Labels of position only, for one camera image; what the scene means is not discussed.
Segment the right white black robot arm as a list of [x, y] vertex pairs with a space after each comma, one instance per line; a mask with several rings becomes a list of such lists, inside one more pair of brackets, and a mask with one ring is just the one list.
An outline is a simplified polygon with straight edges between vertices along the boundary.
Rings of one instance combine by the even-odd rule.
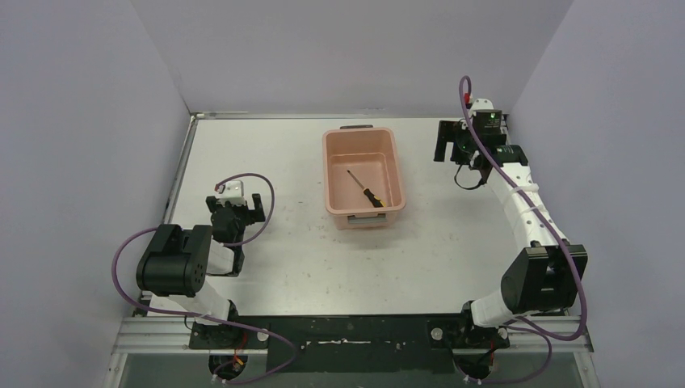
[[[518, 255], [490, 295], [469, 303], [471, 315], [455, 324], [456, 338], [475, 346], [487, 336], [487, 327], [518, 320], [535, 332], [560, 341], [573, 341], [586, 329], [587, 304], [582, 275], [588, 254], [572, 244], [552, 221], [534, 183], [523, 150], [508, 145], [499, 130], [502, 113], [479, 110], [460, 120], [453, 150], [457, 163], [478, 171], [481, 183], [498, 198], [515, 237]], [[581, 307], [578, 328], [567, 335], [545, 330], [530, 315]]]

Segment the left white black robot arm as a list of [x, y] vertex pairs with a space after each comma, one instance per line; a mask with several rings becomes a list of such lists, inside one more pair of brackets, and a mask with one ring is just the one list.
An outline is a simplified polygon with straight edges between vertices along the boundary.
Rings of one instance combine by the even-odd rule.
[[137, 284], [195, 318], [196, 349], [310, 345], [440, 347], [460, 315], [425, 273], [434, 226], [396, 220], [394, 137], [370, 125], [201, 121], [173, 213]]

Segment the black yellow handled screwdriver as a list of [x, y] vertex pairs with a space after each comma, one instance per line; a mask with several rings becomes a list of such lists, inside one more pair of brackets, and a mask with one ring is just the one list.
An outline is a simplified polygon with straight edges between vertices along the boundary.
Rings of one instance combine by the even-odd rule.
[[369, 202], [372, 204], [372, 206], [373, 206], [374, 208], [384, 208], [384, 207], [385, 207], [385, 203], [383, 202], [383, 200], [382, 200], [379, 196], [375, 195], [375, 194], [371, 191], [370, 188], [368, 188], [368, 187], [366, 187], [365, 185], [363, 185], [363, 184], [359, 181], [359, 179], [358, 179], [350, 170], [347, 170], [347, 174], [348, 174], [348, 175], [356, 182], [356, 184], [362, 189], [362, 193], [363, 193], [364, 196], [369, 200]]

